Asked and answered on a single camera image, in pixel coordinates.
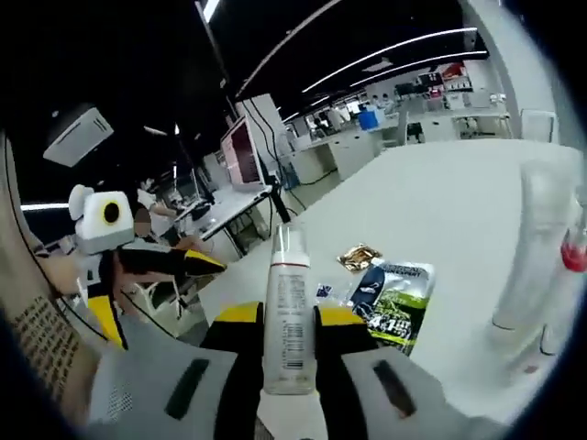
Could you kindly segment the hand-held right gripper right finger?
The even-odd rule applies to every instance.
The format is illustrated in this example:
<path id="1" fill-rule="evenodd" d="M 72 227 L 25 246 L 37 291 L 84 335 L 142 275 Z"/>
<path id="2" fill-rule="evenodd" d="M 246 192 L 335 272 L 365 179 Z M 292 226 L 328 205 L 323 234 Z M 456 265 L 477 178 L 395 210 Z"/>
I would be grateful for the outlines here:
<path id="1" fill-rule="evenodd" d="M 463 415 L 439 381 L 378 347 L 349 308 L 316 306 L 316 388 L 330 439 L 458 439 Z"/>

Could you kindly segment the person's left hand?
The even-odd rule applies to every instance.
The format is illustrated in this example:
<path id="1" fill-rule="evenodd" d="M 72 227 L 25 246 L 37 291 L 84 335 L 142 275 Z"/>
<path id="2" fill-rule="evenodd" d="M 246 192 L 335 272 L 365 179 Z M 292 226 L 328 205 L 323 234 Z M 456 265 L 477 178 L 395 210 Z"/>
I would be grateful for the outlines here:
<path id="1" fill-rule="evenodd" d="M 61 295 L 74 295 L 79 292 L 78 276 L 81 257 L 73 252 L 70 255 L 49 255 L 39 262 L 48 279 Z"/>

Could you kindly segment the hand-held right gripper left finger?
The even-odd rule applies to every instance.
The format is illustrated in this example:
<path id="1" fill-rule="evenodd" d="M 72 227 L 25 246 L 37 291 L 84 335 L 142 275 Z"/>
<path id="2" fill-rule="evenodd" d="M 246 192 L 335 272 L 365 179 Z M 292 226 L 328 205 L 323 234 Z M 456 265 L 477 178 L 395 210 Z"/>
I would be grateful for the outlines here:
<path id="1" fill-rule="evenodd" d="M 253 438 L 263 315 L 262 302 L 229 307 L 200 346 L 139 330 L 132 339 L 133 438 Z"/>

